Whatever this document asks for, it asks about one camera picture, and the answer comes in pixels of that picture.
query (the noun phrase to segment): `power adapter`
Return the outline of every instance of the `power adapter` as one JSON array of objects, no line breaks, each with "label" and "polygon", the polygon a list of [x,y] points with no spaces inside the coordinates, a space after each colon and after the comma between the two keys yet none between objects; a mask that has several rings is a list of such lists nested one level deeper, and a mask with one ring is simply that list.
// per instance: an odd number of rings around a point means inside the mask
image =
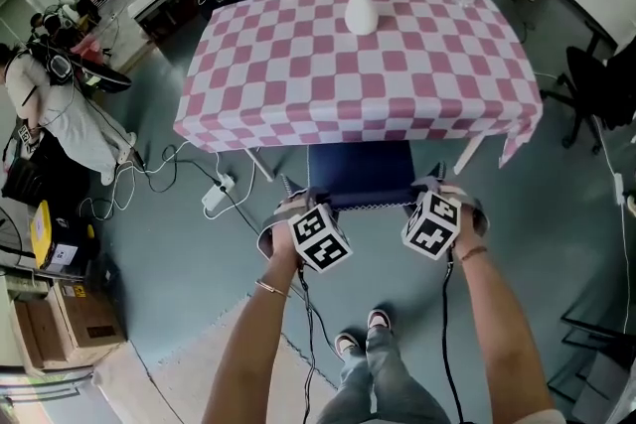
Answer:
[{"label": "power adapter", "polygon": [[228,174],[221,174],[221,185],[214,184],[204,197],[201,203],[206,211],[212,212],[235,186],[235,180]]}]

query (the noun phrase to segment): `cardboard box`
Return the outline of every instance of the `cardboard box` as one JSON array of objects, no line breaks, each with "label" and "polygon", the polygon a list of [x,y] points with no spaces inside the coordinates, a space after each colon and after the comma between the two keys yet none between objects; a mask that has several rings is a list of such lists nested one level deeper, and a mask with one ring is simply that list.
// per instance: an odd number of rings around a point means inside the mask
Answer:
[{"label": "cardboard box", "polygon": [[53,287],[76,348],[119,345],[125,341],[114,310],[104,294],[83,285],[56,283]]},{"label": "cardboard box", "polygon": [[93,365],[125,342],[106,296],[82,285],[56,283],[47,296],[72,365]]},{"label": "cardboard box", "polygon": [[45,300],[14,301],[11,323],[25,370],[34,375],[94,365],[125,341],[106,297],[81,285],[57,283]]},{"label": "cardboard box", "polygon": [[44,361],[36,342],[36,336],[31,327],[29,310],[24,302],[11,303],[11,327],[16,337],[20,357],[27,372],[34,369],[44,369]]}]

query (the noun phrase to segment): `sneaker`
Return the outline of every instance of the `sneaker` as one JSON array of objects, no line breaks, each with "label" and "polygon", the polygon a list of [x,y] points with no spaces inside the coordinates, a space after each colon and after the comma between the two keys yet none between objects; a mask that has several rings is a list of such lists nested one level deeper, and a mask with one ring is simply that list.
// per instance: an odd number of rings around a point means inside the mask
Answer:
[{"label": "sneaker", "polygon": [[128,158],[130,157],[130,152],[132,151],[132,148],[135,146],[135,143],[137,143],[137,135],[135,133],[130,133],[128,140],[126,140],[126,143],[128,145],[124,147],[123,149],[119,150],[119,155],[117,156],[117,163],[120,165],[123,165],[126,161],[128,161]]},{"label": "sneaker", "polygon": [[101,184],[103,186],[110,186],[112,181],[115,180],[115,169],[113,168],[111,172],[104,172],[101,174]]},{"label": "sneaker", "polygon": [[360,347],[356,338],[354,338],[351,334],[340,333],[336,336],[336,340],[334,341],[334,347],[336,347],[336,352],[338,352],[338,356],[344,360],[344,354],[348,349],[352,349],[353,347]]},{"label": "sneaker", "polygon": [[391,330],[391,319],[389,314],[382,309],[375,309],[369,313],[369,319],[367,320],[367,327],[372,329],[373,327],[385,327]]}]

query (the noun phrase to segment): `desk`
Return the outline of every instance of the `desk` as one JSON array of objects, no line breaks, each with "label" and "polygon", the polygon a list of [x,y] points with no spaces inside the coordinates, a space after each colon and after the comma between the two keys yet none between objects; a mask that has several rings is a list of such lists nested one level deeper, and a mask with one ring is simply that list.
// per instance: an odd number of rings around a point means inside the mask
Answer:
[{"label": "desk", "polygon": [[351,34],[348,0],[249,0],[216,11],[174,129],[204,150],[506,134],[500,166],[543,113],[532,67],[491,0],[375,0]]},{"label": "desk", "polygon": [[197,13],[194,0],[134,0],[128,16],[155,41],[172,34]]}]

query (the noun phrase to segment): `wrist strap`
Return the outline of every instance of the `wrist strap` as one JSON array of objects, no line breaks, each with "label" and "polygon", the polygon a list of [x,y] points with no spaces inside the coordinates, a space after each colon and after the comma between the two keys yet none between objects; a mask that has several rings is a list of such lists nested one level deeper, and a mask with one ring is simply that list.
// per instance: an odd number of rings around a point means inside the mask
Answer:
[{"label": "wrist strap", "polygon": [[468,251],[463,258],[459,258],[459,263],[464,263],[469,258],[472,258],[476,254],[485,253],[488,251],[488,248],[484,245],[478,245],[477,247],[473,247],[470,251]]},{"label": "wrist strap", "polygon": [[278,295],[282,295],[285,299],[289,298],[289,295],[287,295],[286,293],[281,292],[273,286],[269,286],[267,283],[263,283],[260,279],[256,279],[256,284],[263,290],[267,290],[269,293],[277,293]]}]

